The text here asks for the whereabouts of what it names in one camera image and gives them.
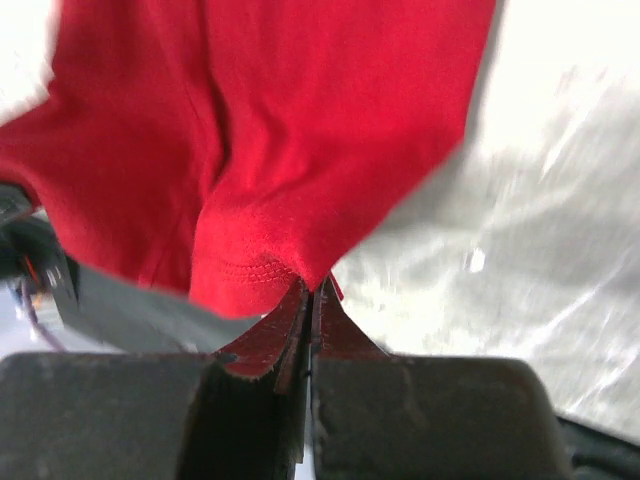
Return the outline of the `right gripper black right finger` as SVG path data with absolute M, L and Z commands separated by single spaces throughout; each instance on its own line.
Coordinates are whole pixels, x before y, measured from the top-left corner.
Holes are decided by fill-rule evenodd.
M 320 479 L 569 479 L 547 393 L 506 358 L 394 355 L 314 293 L 311 406 Z

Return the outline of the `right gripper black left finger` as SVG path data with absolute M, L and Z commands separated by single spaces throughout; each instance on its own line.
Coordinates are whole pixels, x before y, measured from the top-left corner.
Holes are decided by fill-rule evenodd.
M 1 364 L 5 479 L 290 479 L 308 294 L 214 353 L 21 353 Z

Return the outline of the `red t-shirt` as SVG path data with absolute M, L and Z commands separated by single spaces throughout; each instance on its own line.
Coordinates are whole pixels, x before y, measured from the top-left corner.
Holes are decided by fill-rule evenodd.
M 1 178 L 77 261 L 228 317 L 316 288 L 461 142 L 492 1 L 63 1 Z

